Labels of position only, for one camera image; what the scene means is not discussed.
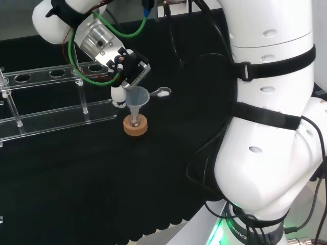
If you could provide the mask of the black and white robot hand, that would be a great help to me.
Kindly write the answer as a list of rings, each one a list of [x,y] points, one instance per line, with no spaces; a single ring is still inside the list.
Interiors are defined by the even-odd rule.
[[[106,63],[108,76],[114,79],[111,83],[111,100],[117,108],[126,106],[127,90],[138,85],[150,71],[149,61],[131,49],[120,48],[114,59]]]

